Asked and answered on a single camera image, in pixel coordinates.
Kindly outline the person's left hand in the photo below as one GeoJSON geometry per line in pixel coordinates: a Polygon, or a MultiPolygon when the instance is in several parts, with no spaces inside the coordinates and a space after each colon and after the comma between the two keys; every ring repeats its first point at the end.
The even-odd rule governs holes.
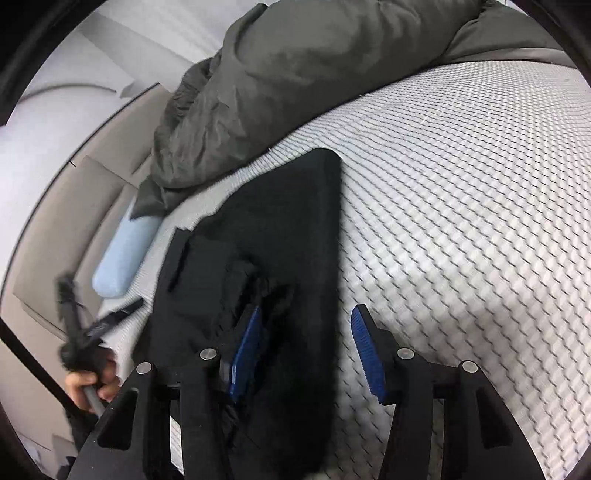
{"type": "Polygon", "coordinates": [[[65,391],[74,404],[81,410],[96,414],[87,392],[92,391],[99,402],[111,402],[120,389],[121,381],[117,376],[115,353],[109,348],[101,348],[106,363],[100,374],[92,371],[71,371],[65,377],[65,391]]]}

